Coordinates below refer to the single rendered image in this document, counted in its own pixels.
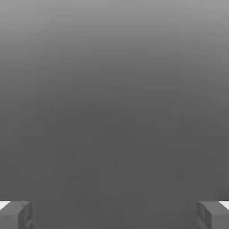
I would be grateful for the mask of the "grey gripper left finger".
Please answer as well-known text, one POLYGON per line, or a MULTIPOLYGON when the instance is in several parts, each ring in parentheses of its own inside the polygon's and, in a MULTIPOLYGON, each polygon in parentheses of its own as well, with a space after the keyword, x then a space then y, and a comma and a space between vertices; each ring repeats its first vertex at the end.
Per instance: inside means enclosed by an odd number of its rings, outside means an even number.
POLYGON ((31 201, 1 201, 0 229, 34 229, 31 201))

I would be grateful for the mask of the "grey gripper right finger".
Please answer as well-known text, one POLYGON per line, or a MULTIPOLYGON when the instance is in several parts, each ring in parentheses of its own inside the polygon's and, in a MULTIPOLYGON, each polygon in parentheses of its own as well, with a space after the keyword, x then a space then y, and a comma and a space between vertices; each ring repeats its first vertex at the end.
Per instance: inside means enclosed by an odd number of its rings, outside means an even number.
POLYGON ((229 229, 229 201, 198 201, 198 229, 229 229))

